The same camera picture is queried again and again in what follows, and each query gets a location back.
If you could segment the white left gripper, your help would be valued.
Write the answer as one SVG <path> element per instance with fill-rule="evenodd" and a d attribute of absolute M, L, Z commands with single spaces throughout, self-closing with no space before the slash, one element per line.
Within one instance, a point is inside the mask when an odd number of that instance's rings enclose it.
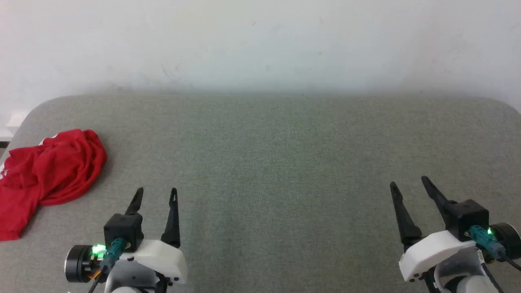
<path fill-rule="evenodd" d="M 140 215 L 144 188 L 136 190 L 125 216 Z M 180 223 L 177 189 L 172 188 L 168 200 L 169 213 L 164 232 L 159 240 L 143 240 L 136 252 L 123 253 L 118 260 L 119 287 L 154 287 L 160 280 L 158 274 L 171 282 L 185 284 L 188 267 L 184 254 L 179 250 Z"/>

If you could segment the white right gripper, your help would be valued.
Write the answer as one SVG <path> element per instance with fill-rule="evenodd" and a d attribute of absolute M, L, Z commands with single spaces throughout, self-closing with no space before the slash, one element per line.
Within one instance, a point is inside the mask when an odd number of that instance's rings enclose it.
<path fill-rule="evenodd" d="M 439 191 L 435 184 L 427 177 L 422 176 L 422 184 L 428 196 L 435 202 L 441 216 L 447 216 L 445 204 L 448 199 Z M 399 269 L 404 281 L 409 282 L 418 278 L 428 269 L 442 263 L 460 250 L 476 245 L 475 241 L 460 241 L 448 230 L 434 232 L 422 239 L 422 231 L 415 225 L 403 204 L 403 196 L 395 182 L 391 182 L 390 191 L 401 243 L 410 247 L 402 254 Z"/>

